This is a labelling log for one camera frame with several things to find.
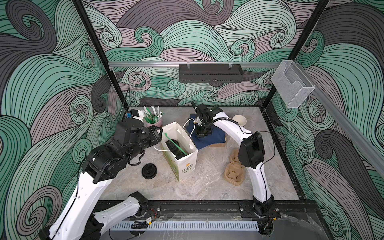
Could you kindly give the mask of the dark blue paper napkin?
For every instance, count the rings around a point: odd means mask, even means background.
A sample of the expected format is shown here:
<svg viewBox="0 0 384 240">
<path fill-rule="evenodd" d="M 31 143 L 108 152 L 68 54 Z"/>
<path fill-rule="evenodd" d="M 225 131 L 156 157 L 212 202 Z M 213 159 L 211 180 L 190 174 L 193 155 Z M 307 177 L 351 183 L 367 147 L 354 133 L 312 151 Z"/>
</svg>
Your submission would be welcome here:
<svg viewBox="0 0 384 240">
<path fill-rule="evenodd" d="M 212 144 L 217 143 L 226 143 L 226 134 L 223 130 L 217 128 L 216 126 L 212 127 L 213 133 L 210 136 L 197 138 L 196 136 L 196 127 L 198 125 L 194 125 L 193 121 L 189 121 L 189 123 L 185 126 L 185 129 L 190 135 L 192 133 L 191 139 L 194 142 L 195 146 L 198 150 L 201 150 L 205 147 L 210 147 Z"/>
</svg>

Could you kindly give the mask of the black coffee cup lid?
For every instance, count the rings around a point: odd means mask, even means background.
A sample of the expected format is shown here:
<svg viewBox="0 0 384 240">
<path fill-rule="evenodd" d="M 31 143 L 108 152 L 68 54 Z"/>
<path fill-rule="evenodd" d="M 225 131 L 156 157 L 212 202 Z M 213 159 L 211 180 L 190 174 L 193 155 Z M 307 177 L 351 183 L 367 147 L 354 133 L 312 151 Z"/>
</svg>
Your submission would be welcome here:
<svg viewBox="0 0 384 240">
<path fill-rule="evenodd" d="M 142 176 L 146 180 L 153 179 L 157 175 L 158 169 L 156 165 L 149 163 L 143 166 L 142 168 Z"/>
</svg>

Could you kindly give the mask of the white paper takeout bag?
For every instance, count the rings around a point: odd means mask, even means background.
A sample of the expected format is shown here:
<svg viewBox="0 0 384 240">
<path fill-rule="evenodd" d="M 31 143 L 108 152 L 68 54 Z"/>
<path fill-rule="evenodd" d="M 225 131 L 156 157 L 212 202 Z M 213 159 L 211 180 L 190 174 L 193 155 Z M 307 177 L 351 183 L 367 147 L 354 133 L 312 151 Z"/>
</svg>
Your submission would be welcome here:
<svg viewBox="0 0 384 240">
<path fill-rule="evenodd" d="M 179 123 L 173 122 L 163 127 L 159 151 L 163 153 L 177 181 L 195 172 L 198 149 Z"/>
</svg>

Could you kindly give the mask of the brown pulp cup carrier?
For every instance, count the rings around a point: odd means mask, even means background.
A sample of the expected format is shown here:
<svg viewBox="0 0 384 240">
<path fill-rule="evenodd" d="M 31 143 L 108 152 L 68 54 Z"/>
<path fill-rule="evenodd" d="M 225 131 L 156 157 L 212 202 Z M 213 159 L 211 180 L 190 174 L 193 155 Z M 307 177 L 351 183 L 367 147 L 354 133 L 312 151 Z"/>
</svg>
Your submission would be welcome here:
<svg viewBox="0 0 384 240">
<path fill-rule="evenodd" d="M 239 186 L 244 182 L 246 169 L 238 158 L 239 149 L 234 149 L 230 155 L 230 163 L 227 164 L 224 179 L 234 186 Z"/>
</svg>

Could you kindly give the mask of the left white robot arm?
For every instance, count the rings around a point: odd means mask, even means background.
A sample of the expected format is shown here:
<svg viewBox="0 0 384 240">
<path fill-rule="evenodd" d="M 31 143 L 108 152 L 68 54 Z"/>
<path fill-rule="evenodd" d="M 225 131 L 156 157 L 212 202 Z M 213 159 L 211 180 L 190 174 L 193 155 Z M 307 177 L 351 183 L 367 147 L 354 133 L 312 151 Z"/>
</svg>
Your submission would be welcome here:
<svg viewBox="0 0 384 240">
<path fill-rule="evenodd" d="M 98 240 L 120 221 L 145 215 L 148 199 L 139 192 L 106 210 L 93 210 L 118 173 L 134 158 L 141 159 L 147 148 L 159 144 L 162 135 L 162 128 L 146 128 L 139 119 L 119 122 L 112 140 L 94 148 L 85 158 L 71 199 L 56 222 L 39 232 L 38 239 Z"/>
</svg>

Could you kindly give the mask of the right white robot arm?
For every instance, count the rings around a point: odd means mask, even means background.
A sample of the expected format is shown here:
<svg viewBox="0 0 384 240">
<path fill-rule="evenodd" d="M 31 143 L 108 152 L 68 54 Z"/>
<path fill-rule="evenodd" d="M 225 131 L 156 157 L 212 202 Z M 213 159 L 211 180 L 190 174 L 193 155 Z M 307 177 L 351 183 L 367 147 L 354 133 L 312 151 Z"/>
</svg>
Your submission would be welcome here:
<svg viewBox="0 0 384 240">
<path fill-rule="evenodd" d="M 250 175 L 255 209 L 260 216 L 266 215 L 275 200 L 265 177 L 265 148 L 261 133 L 249 132 L 219 107 L 208 108 L 204 104 L 196 105 L 194 102 L 191 102 L 191 105 L 197 114 L 196 137 L 204 138 L 211 135 L 215 126 L 239 145 L 238 159 Z"/>
</svg>

